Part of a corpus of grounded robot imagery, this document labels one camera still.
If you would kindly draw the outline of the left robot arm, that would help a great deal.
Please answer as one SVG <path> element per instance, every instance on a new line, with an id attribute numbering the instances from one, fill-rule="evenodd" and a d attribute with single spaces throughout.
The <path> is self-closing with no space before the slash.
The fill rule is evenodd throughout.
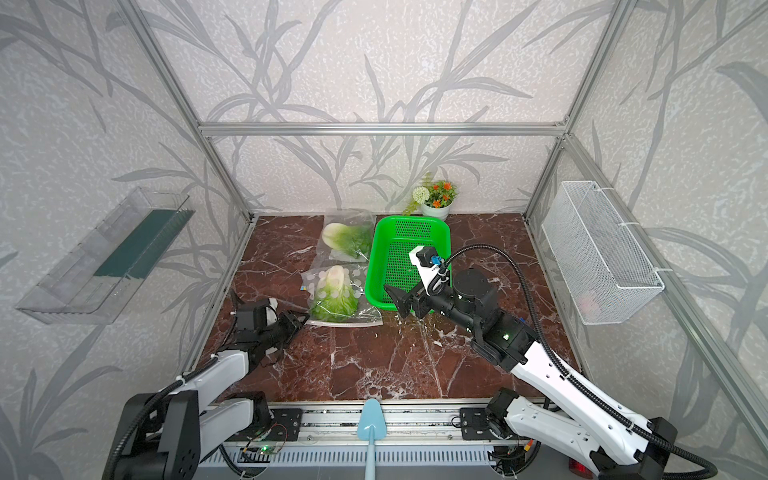
<path id="1" fill-rule="evenodd" d="M 276 309 L 274 299 L 240 306 L 232 332 L 198 369 L 124 405 L 103 471 L 105 479 L 191 479 L 198 465 L 248 428 L 268 432 L 273 416 L 262 393 L 220 401 L 231 385 L 284 349 L 309 320 Z"/>

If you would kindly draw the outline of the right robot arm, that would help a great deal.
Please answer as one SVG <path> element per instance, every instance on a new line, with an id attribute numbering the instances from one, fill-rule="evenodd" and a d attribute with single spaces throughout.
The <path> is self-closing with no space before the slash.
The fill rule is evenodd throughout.
<path id="1" fill-rule="evenodd" d="M 565 363 L 545 339 L 532 294 L 519 281 L 531 315 L 525 322 L 498 305 L 498 292 L 477 269 L 452 272 L 452 257 L 431 246 L 409 254 L 420 280 L 410 290 L 385 285 L 401 317 L 435 312 L 466 329 L 473 350 L 534 386 L 561 409 L 549 411 L 509 390 L 486 407 L 499 436 L 537 440 L 579 461 L 599 479 L 711 479 L 711 461 L 676 446 L 677 431 L 662 417 L 648 419 L 621 405 Z"/>

